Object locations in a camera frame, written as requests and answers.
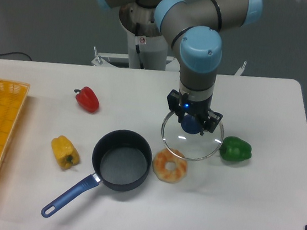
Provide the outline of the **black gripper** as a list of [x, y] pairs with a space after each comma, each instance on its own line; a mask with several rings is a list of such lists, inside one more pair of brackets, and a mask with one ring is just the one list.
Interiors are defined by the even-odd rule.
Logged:
[[168, 107], [173, 111], [181, 123], [185, 117], [185, 113], [192, 116], [201, 116], [201, 132], [213, 133], [220, 123], [223, 115], [221, 113], [210, 110], [212, 102], [212, 94], [201, 94], [201, 92], [184, 92], [172, 90], [166, 96]]

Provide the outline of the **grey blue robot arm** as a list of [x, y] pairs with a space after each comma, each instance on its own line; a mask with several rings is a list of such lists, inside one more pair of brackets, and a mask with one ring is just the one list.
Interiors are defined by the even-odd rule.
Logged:
[[122, 27], [131, 36], [129, 62], [145, 68], [146, 40], [163, 38], [180, 65], [180, 87], [167, 96], [170, 111], [191, 134], [213, 132], [222, 115], [210, 104], [222, 60], [222, 30], [260, 18], [262, 0], [97, 0], [104, 9], [119, 8]]

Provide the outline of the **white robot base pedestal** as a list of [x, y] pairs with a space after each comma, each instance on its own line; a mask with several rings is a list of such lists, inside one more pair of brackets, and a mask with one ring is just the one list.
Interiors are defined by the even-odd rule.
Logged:
[[125, 67], [177, 72], [178, 60], [168, 56], [168, 44], [155, 24], [155, 9], [136, 3], [120, 7], [119, 22], [127, 34], [128, 54], [109, 54], [94, 49], [93, 66]]

